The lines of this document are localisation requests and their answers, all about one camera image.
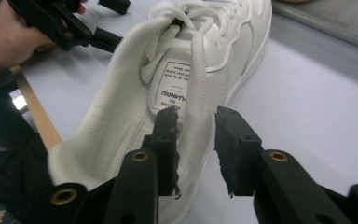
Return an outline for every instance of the wooden edge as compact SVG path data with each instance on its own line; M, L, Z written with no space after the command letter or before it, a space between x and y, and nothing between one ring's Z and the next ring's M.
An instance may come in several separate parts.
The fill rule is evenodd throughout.
M23 75L20 67L16 66L10 68L10 71L16 77L17 85L27 102L28 109L34 119L34 124L36 125L36 129L42 138L43 144L48 151L51 151L54 146L62 142L60 135L51 123L48 114L40 104L37 96L34 94L34 90Z

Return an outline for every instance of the shoe tongue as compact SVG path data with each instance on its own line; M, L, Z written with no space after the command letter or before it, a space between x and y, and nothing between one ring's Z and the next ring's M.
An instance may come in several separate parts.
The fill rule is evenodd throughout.
M199 28L205 23L206 18L198 18L193 20L193 25L196 30L187 27L185 24L182 25L179 34L176 36L178 39L191 40L193 35L199 30Z
M149 108L153 114L156 115L159 110L174 106L178 111L178 122L183 122L190 61L190 50L186 49L169 49L162 57L153 76L148 96Z

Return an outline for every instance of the metal screw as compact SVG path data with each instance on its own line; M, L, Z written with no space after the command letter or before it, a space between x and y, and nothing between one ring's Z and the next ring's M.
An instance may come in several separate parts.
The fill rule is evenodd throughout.
M252 139L252 137L248 136L248 135L241 135L240 136L240 140L242 140L242 141L251 140L251 139Z
M71 37L72 37L72 33L71 33L71 32L66 32L66 33L65 33L65 36L66 36L67 38L71 38Z
M269 156L275 161L287 161L288 160L288 158L285 154L278 152L278 151L270 152Z
M64 205L71 202L77 196L77 190L74 188L60 189L51 197L51 203L54 205Z
M146 152L137 152L132 155L133 161L146 161L147 159L149 159L149 154Z
M85 32L86 32L87 35L92 35L91 30L86 30Z

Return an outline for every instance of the clamp jaw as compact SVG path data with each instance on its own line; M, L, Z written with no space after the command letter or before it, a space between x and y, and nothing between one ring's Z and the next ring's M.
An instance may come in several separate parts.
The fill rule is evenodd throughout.
M318 185L289 153L262 148L237 111L218 107L214 141L228 193L254 196L259 223L358 223L358 184L347 197Z
M93 47L113 52L122 37L98 28L92 31L81 22L74 12L79 0L7 0L11 7L23 17L28 25L56 42L60 48L68 50L73 46ZM130 5L128 0L102 0L100 5L123 15Z

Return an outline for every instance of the shoe tongue label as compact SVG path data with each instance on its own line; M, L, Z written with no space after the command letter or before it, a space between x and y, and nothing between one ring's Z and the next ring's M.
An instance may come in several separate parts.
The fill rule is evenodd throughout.
M189 75L189 64L168 62L158 84L156 106L162 108L175 106L179 117L183 118L186 110Z

